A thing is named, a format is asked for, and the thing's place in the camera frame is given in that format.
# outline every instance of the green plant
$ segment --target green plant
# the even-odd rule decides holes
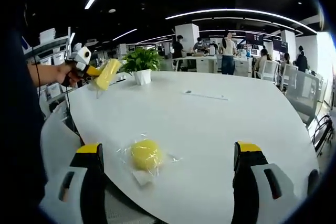
[[[131,73],[146,69],[158,70],[161,56],[155,49],[137,48],[123,57],[123,60],[126,61],[122,67],[123,71]]]

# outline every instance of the white flower pot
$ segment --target white flower pot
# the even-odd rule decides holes
[[[144,85],[151,82],[151,69],[133,72],[137,85]]]

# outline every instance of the black ceiling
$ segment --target black ceiling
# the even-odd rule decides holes
[[[112,47],[120,43],[132,43],[172,34],[175,25],[190,23],[194,19],[212,17],[245,17],[263,19],[291,26],[291,22],[265,15],[237,12],[194,14],[165,20],[166,17],[214,8],[244,8],[262,10],[286,16],[297,21],[316,15],[318,8],[312,0],[96,0],[89,10],[84,7],[88,0],[28,0],[28,42],[38,44],[39,33],[55,27],[57,36],[65,35],[68,26],[76,32],[74,42],[97,39],[112,40],[130,30],[138,30],[116,41],[103,44]],[[272,33],[279,30],[274,24],[237,19],[210,19],[194,22],[200,30],[240,29]],[[311,34],[307,29],[298,30]]]

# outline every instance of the person's hand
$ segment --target person's hand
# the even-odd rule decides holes
[[[74,87],[76,83],[80,80],[78,75],[76,74],[75,64],[74,63],[63,63],[61,65],[58,65],[58,71],[56,80],[60,84],[62,84],[66,78],[66,76],[69,77],[70,86]]]

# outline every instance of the potted plant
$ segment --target potted plant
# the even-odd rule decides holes
[[[151,82],[151,71],[158,70],[161,56],[155,49],[137,48],[123,57],[123,60],[123,70],[133,73],[138,85],[144,85]]]

